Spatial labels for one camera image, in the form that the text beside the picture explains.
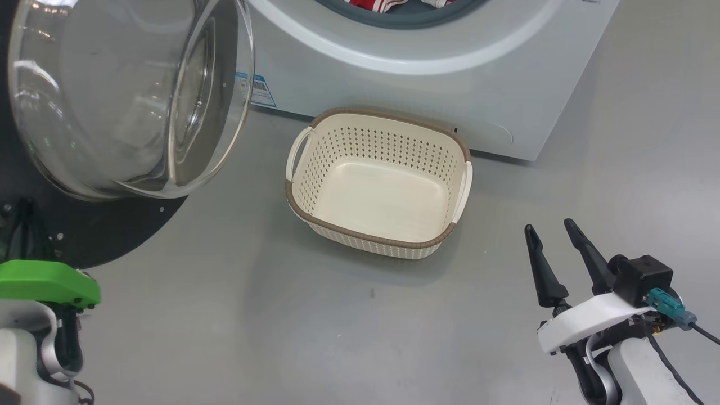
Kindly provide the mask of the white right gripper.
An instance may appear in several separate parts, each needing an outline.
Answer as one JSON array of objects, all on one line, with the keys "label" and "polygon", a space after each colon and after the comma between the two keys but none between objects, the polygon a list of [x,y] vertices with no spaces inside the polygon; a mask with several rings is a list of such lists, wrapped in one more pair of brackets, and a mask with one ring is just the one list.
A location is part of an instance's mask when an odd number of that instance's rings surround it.
[{"label": "white right gripper", "polygon": [[642,303],[635,307],[626,302],[614,289],[615,275],[610,272],[609,262],[597,250],[578,224],[571,218],[564,220],[571,244],[579,251],[584,266],[592,280],[591,299],[569,309],[569,296],[551,269],[543,253],[543,244],[532,224],[524,228],[525,243],[529,251],[538,305],[542,308],[568,309],[548,320],[538,328],[538,343],[543,353],[557,352],[595,334],[609,346],[630,338],[640,338],[639,326],[628,322],[633,316],[645,313],[656,315],[656,309]]}]

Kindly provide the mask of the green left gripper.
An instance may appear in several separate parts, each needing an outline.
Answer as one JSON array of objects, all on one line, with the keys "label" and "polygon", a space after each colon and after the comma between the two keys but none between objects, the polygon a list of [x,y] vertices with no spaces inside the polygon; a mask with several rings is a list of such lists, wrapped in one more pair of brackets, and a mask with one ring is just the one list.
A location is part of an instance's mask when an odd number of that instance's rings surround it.
[{"label": "green left gripper", "polygon": [[7,260],[1,264],[2,299],[69,304],[79,309],[101,303],[95,279],[53,261],[51,236],[32,199],[22,198],[16,204],[7,237]]}]

